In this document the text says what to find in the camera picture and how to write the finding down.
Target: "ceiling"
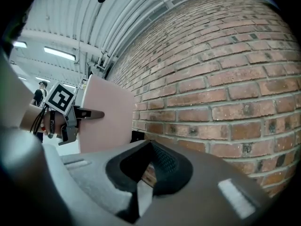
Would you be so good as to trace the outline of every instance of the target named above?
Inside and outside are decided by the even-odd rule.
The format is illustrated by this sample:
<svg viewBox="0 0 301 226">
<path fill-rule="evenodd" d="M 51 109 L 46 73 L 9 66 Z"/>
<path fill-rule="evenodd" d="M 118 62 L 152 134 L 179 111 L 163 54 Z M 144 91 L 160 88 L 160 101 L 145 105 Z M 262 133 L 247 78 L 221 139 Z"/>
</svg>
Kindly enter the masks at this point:
<svg viewBox="0 0 301 226">
<path fill-rule="evenodd" d="M 186 0 L 35 0 L 10 62 L 30 83 L 35 77 L 77 86 L 88 69 L 100 77 L 152 21 Z M 75 61 L 44 47 L 75 55 Z"/>
</svg>

